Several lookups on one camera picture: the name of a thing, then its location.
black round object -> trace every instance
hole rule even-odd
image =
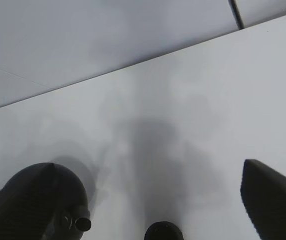
[[[168,221],[152,224],[146,231],[144,240],[184,240],[180,229]]]
[[[91,225],[82,182],[59,164],[29,166],[0,191],[0,240],[79,240]]]

white surface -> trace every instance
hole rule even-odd
[[[0,106],[35,96],[50,89],[0,70]]]
[[[0,108],[0,188],[42,161],[90,196],[96,179],[84,240],[143,239],[159,220],[186,240],[258,240],[246,158],[286,175],[286,17]]]
[[[236,30],[220,0],[0,0],[0,69],[55,89]]]
[[[245,27],[286,15],[286,0],[236,0]]]

black wedge-shaped object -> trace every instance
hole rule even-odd
[[[0,190],[0,240],[79,240],[90,228],[84,186],[61,165],[29,166]]]
[[[258,160],[246,160],[241,195],[263,240],[286,240],[286,177]]]

